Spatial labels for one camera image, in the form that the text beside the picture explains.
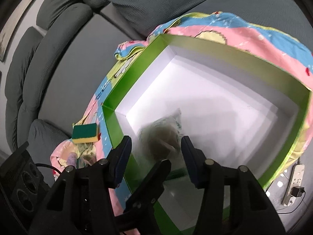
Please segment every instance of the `sponge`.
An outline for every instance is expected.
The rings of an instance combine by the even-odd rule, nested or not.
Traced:
[[[99,140],[98,134],[99,129],[96,123],[75,125],[73,128],[72,142],[74,144],[97,142]]]

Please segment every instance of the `transparent plastic bag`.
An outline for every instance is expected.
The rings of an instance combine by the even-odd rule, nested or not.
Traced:
[[[133,155],[143,176],[156,162],[164,159],[171,161],[171,171],[185,169],[181,153],[183,134],[180,118],[181,111],[177,109],[173,115],[158,119],[140,130],[138,145]]]

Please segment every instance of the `power outlet socket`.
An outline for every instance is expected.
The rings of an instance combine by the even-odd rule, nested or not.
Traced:
[[[288,189],[282,202],[284,206],[291,206],[294,204],[296,197],[291,196],[290,193],[294,186],[301,186],[304,168],[304,164],[297,164],[293,167]]]

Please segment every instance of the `white wall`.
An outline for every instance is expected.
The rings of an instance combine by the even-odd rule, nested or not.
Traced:
[[[27,28],[29,28],[30,26],[34,26],[44,35],[45,31],[36,26],[36,16],[43,1],[44,0],[35,0],[31,7],[28,9],[26,14],[24,15],[23,20],[21,21],[20,25],[18,26],[15,32],[15,35],[12,39],[9,49],[7,50],[5,61],[0,62],[0,71],[2,72],[0,81],[0,150],[8,155],[11,154],[11,151],[7,143],[5,132],[5,107],[7,103],[7,98],[4,95],[4,86],[7,78],[7,71],[9,70],[13,53]]]

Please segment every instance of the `gray sofa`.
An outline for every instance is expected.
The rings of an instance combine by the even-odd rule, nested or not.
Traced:
[[[71,137],[96,88],[113,67],[118,44],[145,39],[187,12],[232,12],[275,27],[313,50],[313,30],[293,0],[45,0],[37,25],[15,50],[5,85],[6,135],[12,151],[26,140],[34,162],[50,163]],[[51,171],[42,169],[53,183]]]

